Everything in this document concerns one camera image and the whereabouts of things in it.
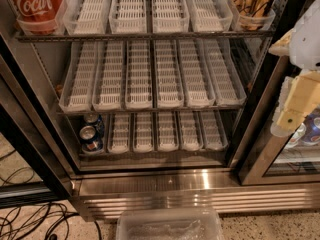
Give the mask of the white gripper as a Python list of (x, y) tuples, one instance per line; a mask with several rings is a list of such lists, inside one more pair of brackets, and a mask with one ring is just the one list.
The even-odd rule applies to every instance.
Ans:
[(286, 77), (282, 83), (270, 131), (276, 137), (287, 137), (320, 104), (320, 0), (315, 0), (268, 52), (289, 56), (290, 62), (301, 69), (315, 70)]

